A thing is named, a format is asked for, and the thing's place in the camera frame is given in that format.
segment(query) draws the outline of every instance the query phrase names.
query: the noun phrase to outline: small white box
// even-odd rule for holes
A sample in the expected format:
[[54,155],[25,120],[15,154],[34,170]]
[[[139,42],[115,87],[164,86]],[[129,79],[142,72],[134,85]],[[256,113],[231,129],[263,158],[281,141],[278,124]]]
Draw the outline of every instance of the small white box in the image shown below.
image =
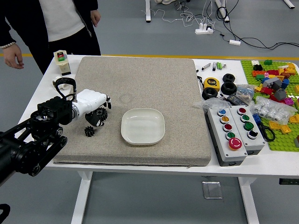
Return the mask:
[[233,44],[233,45],[240,45],[241,41],[233,41],[233,40],[229,40],[229,44]]

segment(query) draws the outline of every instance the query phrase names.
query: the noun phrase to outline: black jacket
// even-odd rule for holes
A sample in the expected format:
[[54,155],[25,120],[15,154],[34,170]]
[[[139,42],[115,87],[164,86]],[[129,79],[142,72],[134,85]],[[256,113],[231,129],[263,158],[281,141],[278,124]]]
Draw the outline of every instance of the black jacket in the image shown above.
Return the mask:
[[[73,2],[85,22],[86,31],[92,30],[90,11],[98,9],[98,1]],[[0,46],[15,42],[9,33],[10,26],[5,17],[28,47],[48,48],[48,33],[39,0],[0,0]]]

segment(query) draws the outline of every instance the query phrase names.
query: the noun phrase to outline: yellow lego brick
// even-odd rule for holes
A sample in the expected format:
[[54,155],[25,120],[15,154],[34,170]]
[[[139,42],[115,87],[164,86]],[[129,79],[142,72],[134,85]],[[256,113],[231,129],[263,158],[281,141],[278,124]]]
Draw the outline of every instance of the yellow lego brick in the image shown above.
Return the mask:
[[299,114],[290,117],[289,121],[293,124],[299,124]]
[[275,123],[274,121],[269,121],[269,128],[272,130],[279,130],[280,125],[278,123]]
[[293,63],[288,63],[288,66],[290,69],[294,69],[295,68],[295,65]]
[[292,68],[287,68],[285,71],[290,73],[290,74],[296,74],[296,70],[292,69]]
[[291,132],[291,129],[289,128],[288,125],[281,125],[280,130],[283,134],[288,134]]
[[279,78],[280,79],[280,81],[283,81],[284,80],[284,76],[276,76],[277,78]]
[[284,69],[278,69],[279,74],[283,73],[284,71],[285,71]]
[[256,87],[256,88],[254,88],[254,92],[260,92],[261,91],[261,87]]
[[295,91],[295,93],[299,93],[299,85],[296,85],[296,86],[294,87],[294,91]]

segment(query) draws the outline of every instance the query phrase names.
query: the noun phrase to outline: white table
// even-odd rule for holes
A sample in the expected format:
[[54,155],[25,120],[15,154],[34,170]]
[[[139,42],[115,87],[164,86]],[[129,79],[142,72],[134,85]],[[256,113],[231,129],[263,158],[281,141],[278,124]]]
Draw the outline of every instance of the white table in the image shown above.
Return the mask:
[[[79,63],[83,56],[69,55],[70,68],[74,78],[78,70]],[[236,84],[246,83],[246,78],[240,61],[218,60],[226,63],[223,70],[212,72],[212,69],[201,71],[201,67],[216,60],[194,59],[198,75],[203,77],[215,77],[222,82],[222,77],[226,73],[235,74]],[[37,104],[42,103],[54,96],[59,96],[52,86],[52,80],[61,75],[58,66],[52,61],[34,95],[32,96],[20,122],[28,119],[32,112],[37,110]],[[212,158],[206,167],[147,167],[147,166],[105,166],[105,165],[76,165],[76,164],[53,164],[51,161],[46,168],[56,170],[76,170],[82,177],[78,192],[72,224],[82,223],[85,204],[93,172],[119,172],[119,173],[154,173],[154,174],[175,174],[175,175],[200,175],[200,176],[234,176],[239,178],[243,202],[249,223],[258,223],[256,208],[253,201],[250,185],[257,177],[277,177],[277,178],[299,178],[299,153],[277,152],[269,150],[265,146],[258,155],[247,156],[240,166],[220,167],[211,142]]]

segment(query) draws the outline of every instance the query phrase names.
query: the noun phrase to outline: green button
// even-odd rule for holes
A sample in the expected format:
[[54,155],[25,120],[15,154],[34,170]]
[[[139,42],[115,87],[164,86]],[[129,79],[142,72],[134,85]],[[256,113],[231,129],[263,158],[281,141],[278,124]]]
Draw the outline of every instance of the green button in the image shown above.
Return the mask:
[[244,123],[245,123],[246,121],[249,121],[249,119],[250,119],[250,118],[249,118],[247,115],[243,115],[243,116],[241,116],[241,121],[244,122]]
[[251,122],[246,122],[245,124],[244,124],[244,129],[246,130],[246,131],[250,131],[250,130],[252,130],[253,129],[253,124],[251,123]]
[[231,138],[234,138],[235,137],[235,134],[233,132],[227,132],[226,133],[226,139],[227,140],[230,140]]

